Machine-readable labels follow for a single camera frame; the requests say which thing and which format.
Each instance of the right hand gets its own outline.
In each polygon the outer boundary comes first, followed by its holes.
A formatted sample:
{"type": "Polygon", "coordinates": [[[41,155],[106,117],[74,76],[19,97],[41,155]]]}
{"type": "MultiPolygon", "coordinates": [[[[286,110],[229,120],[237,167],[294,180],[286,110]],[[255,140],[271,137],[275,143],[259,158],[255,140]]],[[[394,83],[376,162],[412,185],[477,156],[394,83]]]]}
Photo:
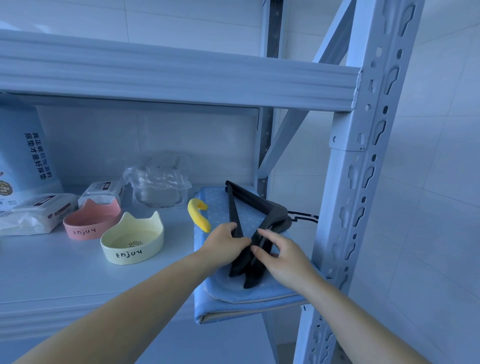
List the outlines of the right hand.
{"type": "Polygon", "coordinates": [[[251,246],[253,254],[272,276],[285,287],[300,294],[320,276],[313,268],[302,249],[291,239],[270,230],[258,229],[258,233],[270,240],[279,250],[273,257],[258,246],[251,246]]]}

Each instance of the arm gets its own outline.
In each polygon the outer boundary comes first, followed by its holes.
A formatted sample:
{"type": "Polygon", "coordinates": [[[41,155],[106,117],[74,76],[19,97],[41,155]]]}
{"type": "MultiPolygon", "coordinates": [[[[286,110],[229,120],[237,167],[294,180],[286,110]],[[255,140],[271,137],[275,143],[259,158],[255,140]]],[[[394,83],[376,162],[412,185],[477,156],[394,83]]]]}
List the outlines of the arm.
{"type": "Polygon", "coordinates": [[[134,363],[193,290],[250,244],[235,223],[217,227],[204,245],[75,321],[18,359],[18,364],[134,363]]]}
{"type": "Polygon", "coordinates": [[[280,283],[304,296],[320,312],[354,364],[430,363],[319,276],[291,239],[269,230],[258,231],[280,249],[280,255],[274,258],[252,246],[257,259],[280,283]]]}

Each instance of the pink cat bowl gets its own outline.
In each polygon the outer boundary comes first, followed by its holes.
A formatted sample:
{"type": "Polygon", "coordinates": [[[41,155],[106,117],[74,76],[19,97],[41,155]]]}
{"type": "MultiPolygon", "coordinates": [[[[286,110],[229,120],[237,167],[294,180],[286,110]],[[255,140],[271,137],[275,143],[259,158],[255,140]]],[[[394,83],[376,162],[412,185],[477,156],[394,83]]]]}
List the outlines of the pink cat bowl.
{"type": "Polygon", "coordinates": [[[99,239],[104,232],[116,225],[121,218],[121,208],[116,198],[109,205],[99,205],[87,199],[77,211],[63,220],[70,239],[99,239]]]}

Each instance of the yellow banana toy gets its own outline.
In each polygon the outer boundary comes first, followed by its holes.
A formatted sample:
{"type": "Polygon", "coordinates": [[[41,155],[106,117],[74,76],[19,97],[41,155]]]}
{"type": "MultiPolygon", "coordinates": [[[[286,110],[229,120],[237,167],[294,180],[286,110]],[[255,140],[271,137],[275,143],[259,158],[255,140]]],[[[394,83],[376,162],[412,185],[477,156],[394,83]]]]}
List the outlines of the yellow banana toy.
{"type": "Polygon", "coordinates": [[[197,225],[200,229],[202,229],[205,232],[210,232],[210,230],[212,229],[212,225],[210,225],[208,220],[205,219],[202,216],[202,214],[200,214],[200,211],[199,211],[199,210],[204,210],[204,211],[207,210],[208,209],[207,204],[202,200],[199,200],[198,198],[192,198],[188,202],[187,209],[195,225],[197,225]]]}

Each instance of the black clothes hanger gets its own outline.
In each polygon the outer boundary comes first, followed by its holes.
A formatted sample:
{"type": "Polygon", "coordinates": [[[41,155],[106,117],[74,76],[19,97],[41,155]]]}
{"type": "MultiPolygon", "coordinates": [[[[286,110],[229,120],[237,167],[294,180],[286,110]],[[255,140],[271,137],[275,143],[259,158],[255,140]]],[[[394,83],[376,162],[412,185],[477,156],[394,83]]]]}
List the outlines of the black clothes hanger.
{"type": "MultiPolygon", "coordinates": [[[[225,191],[228,193],[230,221],[237,223],[236,229],[232,231],[234,238],[243,237],[234,197],[266,215],[259,226],[260,229],[270,229],[274,232],[281,233],[292,225],[292,218],[288,215],[288,210],[282,205],[265,200],[230,181],[226,181],[225,185],[225,191]]],[[[258,232],[255,232],[252,236],[251,245],[259,246],[267,251],[267,253],[270,253],[273,244],[258,232]]],[[[243,287],[247,289],[255,287],[260,283],[264,272],[265,266],[255,258],[248,246],[240,253],[237,259],[233,261],[229,275],[230,277],[237,277],[245,273],[246,278],[243,287]]]]}

